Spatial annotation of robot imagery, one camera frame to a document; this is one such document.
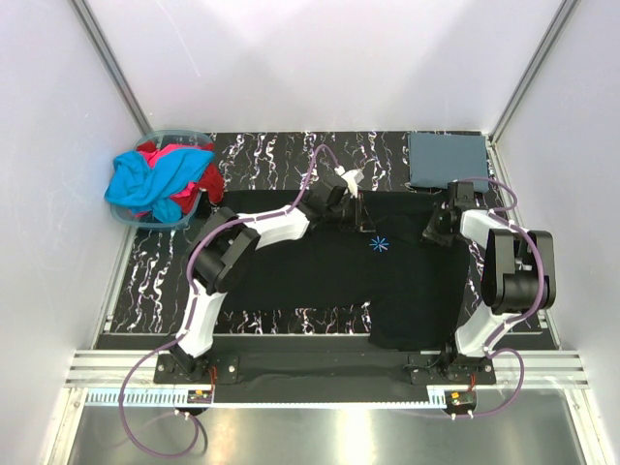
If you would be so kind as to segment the aluminium frame post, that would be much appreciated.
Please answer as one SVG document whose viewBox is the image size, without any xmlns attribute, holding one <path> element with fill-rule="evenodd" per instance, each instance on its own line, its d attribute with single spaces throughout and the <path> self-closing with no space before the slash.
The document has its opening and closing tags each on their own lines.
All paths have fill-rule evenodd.
<svg viewBox="0 0 620 465">
<path fill-rule="evenodd" d="M 69 0 L 69 4 L 77 15 L 77 19 L 84 29 L 89 41 L 94 47 L 108 76 L 120 95 L 122 102 L 129 111 L 139 131 L 146 135 L 152 131 L 152 126 L 142 109 L 139 100 L 126 78 L 120 63 L 106 37 L 106 34 L 86 0 Z"/>
<path fill-rule="evenodd" d="M 579 6 L 579 0 L 562 0 L 546 27 L 534 53 L 532 54 L 524 72 L 503 109 L 497 123 L 488 134 L 491 144 L 496 144 L 505 133 L 518 107 L 533 84 L 543 64 L 547 60 L 563 30 Z"/>
</svg>

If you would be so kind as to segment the aluminium front rail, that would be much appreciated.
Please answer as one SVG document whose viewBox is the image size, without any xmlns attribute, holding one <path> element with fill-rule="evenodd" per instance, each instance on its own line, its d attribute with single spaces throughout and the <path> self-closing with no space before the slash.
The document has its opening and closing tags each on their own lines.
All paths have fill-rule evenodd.
<svg viewBox="0 0 620 465">
<path fill-rule="evenodd" d="M 64 386 L 120 388 L 130 370 L 148 351 L 76 351 Z"/>
</svg>

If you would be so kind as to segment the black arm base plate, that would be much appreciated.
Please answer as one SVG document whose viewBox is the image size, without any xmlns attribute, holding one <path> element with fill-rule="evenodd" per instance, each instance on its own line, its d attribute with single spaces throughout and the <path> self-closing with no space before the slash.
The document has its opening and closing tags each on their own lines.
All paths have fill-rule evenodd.
<svg viewBox="0 0 620 465">
<path fill-rule="evenodd" d="M 373 346 L 365 335 L 224 335 L 214 338 L 207 353 L 213 373 L 191 381 L 168 353 L 158 356 L 154 381 L 198 387 L 231 387 L 253 391 L 326 392 L 352 399 L 409 398 L 409 392 L 437 387 L 487 388 L 496 382 L 495 369 L 472 375 L 465 383 L 449 383 L 424 368 L 439 351 L 399 351 Z"/>
</svg>

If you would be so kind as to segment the folded grey-blue t shirt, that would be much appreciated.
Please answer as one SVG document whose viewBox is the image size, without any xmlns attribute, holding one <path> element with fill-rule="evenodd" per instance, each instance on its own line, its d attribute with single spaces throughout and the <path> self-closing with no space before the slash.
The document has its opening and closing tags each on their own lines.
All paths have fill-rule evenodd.
<svg viewBox="0 0 620 465">
<path fill-rule="evenodd" d="M 476 192 L 488 191 L 484 136 L 412 132 L 408 142 L 411 186 L 446 189 L 454 180 L 474 179 Z"/>
</svg>

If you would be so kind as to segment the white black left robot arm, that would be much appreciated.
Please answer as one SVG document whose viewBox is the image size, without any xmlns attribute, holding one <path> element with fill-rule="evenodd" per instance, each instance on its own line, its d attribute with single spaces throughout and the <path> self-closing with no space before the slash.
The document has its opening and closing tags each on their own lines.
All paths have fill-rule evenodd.
<svg viewBox="0 0 620 465">
<path fill-rule="evenodd" d="M 363 178 L 361 169 L 338 167 L 335 175 L 316 182 L 283 207 L 252 214 L 221 207 L 212 214 L 190 249 L 190 295 L 170 347 L 175 372 L 184 381 L 196 384 L 214 372 L 207 353 L 220 309 L 247 274 L 257 250 L 298 240 L 321 223 L 353 223 L 360 232 L 374 230 L 359 191 Z"/>
</svg>

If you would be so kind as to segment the red t shirt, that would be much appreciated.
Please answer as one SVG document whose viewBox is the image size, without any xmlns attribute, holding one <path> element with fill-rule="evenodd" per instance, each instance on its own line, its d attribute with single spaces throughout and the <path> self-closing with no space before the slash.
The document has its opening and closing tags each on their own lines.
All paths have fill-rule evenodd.
<svg viewBox="0 0 620 465">
<path fill-rule="evenodd" d="M 210 163 L 206 167 L 200 181 L 198 182 L 198 191 L 196 192 L 194 204 L 196 203 L 196 197 L 199 192 L 206 192 L 207 198 L 212 203 L 218 203 L 222 200 L 224 196 L 224 178 L 213 163 L 213 160 L 214 160 L 213 144 L 211 142 L 208 142 L 207 144 L 199 145 L 196 147 L 200 147 L 204 152 L 210 153 Z M 169 179 L 169 175 L 155 173 L 153 169 L 150 169 L 150 170 L 154 175 L 153 187 L 156 189 L 156 193 L 158 195 L 158 206 L 153 207 L 152 211 L 156 213 L 161 213 L 162 212 L 161 207 L 164 206 L 164 199 L 168 196 L 168 194 L 164 194 L 163 188 L 158 187 L 156 185 L 156 182 L 167 181 Z"/>
</svg>

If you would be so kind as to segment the bright blue t shirt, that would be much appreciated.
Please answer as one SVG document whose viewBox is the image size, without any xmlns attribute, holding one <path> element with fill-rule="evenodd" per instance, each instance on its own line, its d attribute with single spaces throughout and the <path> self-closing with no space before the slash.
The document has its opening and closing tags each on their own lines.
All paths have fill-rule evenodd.
<svg viewBox="0 0 620 465">
<path fill-rule="evenodd" d="M 137 150 L 115 157 L 105 200 L 134 214 L 151 213 L 161 223 L 174 223 L 182 218 L 182 208 L 172 197 L 202 178 L 214 153 L 171 144 L 151 157 L 153 165 Z"/>
</svg>

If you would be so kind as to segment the aluminium frame post right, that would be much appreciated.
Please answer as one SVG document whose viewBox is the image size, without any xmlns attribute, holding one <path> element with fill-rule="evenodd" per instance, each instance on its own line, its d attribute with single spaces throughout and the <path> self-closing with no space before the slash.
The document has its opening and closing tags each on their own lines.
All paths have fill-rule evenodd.
<svg viewBox="0 0 620 465">
<path fill-rule="evenodd" d="M 546 27 L 534 53 L 532 54 L 524 72 L 503 109 L 497 123 L 488 134 L 491 144 L 496 144 L 505 133 L 518 107 L 533 84 L 543 64 L 547 60 L 563 30 L 579 6 L 579 0 L 562 0 Z"/>
</svg>

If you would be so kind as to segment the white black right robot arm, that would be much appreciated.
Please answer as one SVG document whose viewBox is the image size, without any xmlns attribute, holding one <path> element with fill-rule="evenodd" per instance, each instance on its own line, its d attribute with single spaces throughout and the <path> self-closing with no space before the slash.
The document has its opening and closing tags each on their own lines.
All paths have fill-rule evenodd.
<svg viewBox="0 0 620 465">
<path fill-rule="evenodd" d="M 477 204 L 476 178 L 453 180 L 422 238 L 441 246 L 467 239 L 483 251 L 482 303 L 424 369 L 452 384 L 465 383 L 500 351 L 498 342 L 516 325 L 556 299 L 554 239 L 525 229 Z"/>
</svg>

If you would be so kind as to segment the aluminium frame post left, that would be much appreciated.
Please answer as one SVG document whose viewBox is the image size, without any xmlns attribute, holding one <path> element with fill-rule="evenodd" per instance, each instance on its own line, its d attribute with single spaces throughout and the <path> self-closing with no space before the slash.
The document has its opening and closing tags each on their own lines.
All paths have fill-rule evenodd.
<svg viewBox="0 0 620 465">
<path fill-rule="evenodd" d="M 84 29 L 89 41 L 94 47 L 108 76 L 120 95 L 122 102 L 129 111 L 139 131 L 146 135 L 152 131 L 152 126 L 142 109 L 139 100 L 126 78 L 120 63 L 106 37 L 106 34 L 86 0 L 69 0 L 69 4 L 77 15 L 77 19 Z"/>
</svg>

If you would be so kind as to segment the teal plastic laundry basket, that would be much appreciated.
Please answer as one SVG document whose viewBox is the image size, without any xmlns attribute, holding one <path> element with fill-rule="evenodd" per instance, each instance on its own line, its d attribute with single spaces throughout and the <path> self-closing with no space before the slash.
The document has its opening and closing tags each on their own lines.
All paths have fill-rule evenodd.
<svg viewBox="0 0 620 465">
<path fill-rule="evenodd" d="M 213 144 L 214 153 L 214 142 L 210 136 L 202 132 L 189 130 L 160 130 L 152 132 L 139 139 L 135 147 L 130 151 L 137 150 L 137 147 L 139 145 L 148 141 L 154 142 L 157 148 L 164 148 L 169 143 L 180 143 L 190 146 L 199 146 L 211 142 Z M 189 222 L 196 213 L 202 197 L 207 198 L 207 193 L 199 192 L 196 197 L 196 203 L 194 204 L 190 212 L 187 215 L 184 215 L 180 220 L 170 224 L 164 224 L 157 221 L 151 213 L 134 214 L 131 212 L 131 210 L 127 208 L 112 205 L 110 203 L 108 204 L 110 206 L 110 212 L 112 217 L 128 226 L 144 230 L 179 230 L 185 228 L 189 224 Z"/>
</svg>

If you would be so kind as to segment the pink t shirt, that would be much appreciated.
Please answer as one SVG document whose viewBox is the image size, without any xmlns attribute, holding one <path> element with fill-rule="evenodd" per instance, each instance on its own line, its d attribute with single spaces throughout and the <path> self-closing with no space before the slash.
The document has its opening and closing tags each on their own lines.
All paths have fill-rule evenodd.
<svg viewBox="0 0 620 465">
<path fill-rule="evenodd" d="M 155 173 L 169 175 L 167 181 L 156 182 L 168 196 L 164 199 L 162 212 L 153 214 L 162 223 L 177 221 L 188 214 L 195 202 L 198 182 L 210 163 L 210 153 L 200 147 L 182 144 L 157 149 L 153 142 L 139 145 L 137 152 Z"/>
</svg>

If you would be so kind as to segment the black t shirt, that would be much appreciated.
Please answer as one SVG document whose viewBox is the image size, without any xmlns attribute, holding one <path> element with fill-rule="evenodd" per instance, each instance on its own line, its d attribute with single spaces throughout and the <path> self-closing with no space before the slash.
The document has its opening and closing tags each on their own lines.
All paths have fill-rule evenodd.
<svg viewBox="0 0 620 465">
<path fill-rule="evenodd" d="M 384 349 L 439 348 L 456 329 L 466 243 L 423 240 L 438 195 L 364 192 L 374 232 L 323 224 L 257 251 L 216 330 L 229 334 L 366 333 Z"/>
</svg>

